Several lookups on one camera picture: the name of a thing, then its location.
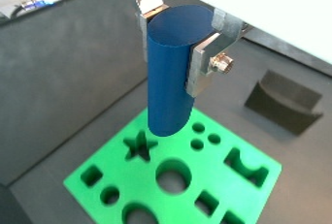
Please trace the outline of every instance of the square hole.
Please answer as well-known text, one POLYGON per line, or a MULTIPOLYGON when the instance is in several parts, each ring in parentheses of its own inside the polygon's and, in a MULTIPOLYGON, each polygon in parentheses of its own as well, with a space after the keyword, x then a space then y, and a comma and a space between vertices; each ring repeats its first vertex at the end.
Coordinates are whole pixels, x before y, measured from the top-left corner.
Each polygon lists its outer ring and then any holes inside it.
POLYGON ((215 208, 219 204, 218 200, 210 195, 207 191, 202 191, 197 200, 194 201, 195 206, 209 216, 213 215, 215 208))
POLYGON ((103 173, 96 166, 91 166, 88 170, 81 174, 80 179, 88 187, 92 187, 102 179, 103 173))
POLYGON ((221 224, 243 224, 243 222, 230 211, 227 211, 221 224))

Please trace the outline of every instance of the blue cylinder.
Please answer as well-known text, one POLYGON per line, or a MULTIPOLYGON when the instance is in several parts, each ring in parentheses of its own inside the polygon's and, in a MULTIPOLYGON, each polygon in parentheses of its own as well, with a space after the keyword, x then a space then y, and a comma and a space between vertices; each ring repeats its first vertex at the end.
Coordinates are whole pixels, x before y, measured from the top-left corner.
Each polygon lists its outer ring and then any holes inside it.
POLYGON ((187 123, 190 49, 213 32, 211 19, 209 9, 187 5, 167 9, 147 25, 147 124, 156 136, 175 134, 187 123))

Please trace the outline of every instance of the green foam board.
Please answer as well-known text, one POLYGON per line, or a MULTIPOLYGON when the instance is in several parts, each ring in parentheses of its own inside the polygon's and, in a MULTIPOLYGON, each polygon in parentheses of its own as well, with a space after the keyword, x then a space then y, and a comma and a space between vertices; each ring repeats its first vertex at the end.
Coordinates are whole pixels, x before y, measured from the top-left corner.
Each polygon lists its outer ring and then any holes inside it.
POLYGON ((281 165, 198 110, 170 137, 150 133, 144 110, 63 184, 100 224, 126 224, 135 209, 159 224, 253 224, 280 172, 281 165), (183 187, 163 185, 170 172, 183 187))

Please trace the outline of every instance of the screw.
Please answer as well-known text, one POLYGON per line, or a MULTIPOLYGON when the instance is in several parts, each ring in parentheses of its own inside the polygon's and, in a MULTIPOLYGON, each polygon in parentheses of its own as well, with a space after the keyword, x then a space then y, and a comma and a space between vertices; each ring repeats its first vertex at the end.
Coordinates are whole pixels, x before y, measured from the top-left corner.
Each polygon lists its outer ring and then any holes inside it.
POLYGON ((222 52, 210 60, 211 69, 214 72, 222 72, 226 74, 233 66, 233 59, 222 52))

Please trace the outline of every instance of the metal bracket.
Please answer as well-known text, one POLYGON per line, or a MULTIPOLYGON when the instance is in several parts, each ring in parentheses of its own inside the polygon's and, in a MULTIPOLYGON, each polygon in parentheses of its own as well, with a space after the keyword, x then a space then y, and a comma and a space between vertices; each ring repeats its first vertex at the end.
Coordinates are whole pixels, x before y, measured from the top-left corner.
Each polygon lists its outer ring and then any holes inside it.
POLYGON ((219 9, 214 10, 211 25, 217 32, 191 50, 186 79, 186 93, 191 97, 210 85, 213 72, 229 72, 233 60, 226 50, 250 29, 241 19, 219 9))
POLYGON ((135 3, 136 3, 135 6, 138 8, 136 11, 138 24, 143 33, 143 56, 144 56, 144 62, 147 62, 147 54, 146 54, 147 24, 151 21, 151 19, 168 8, 168 6, 163 4, 163 0, 135 0, 135 3))

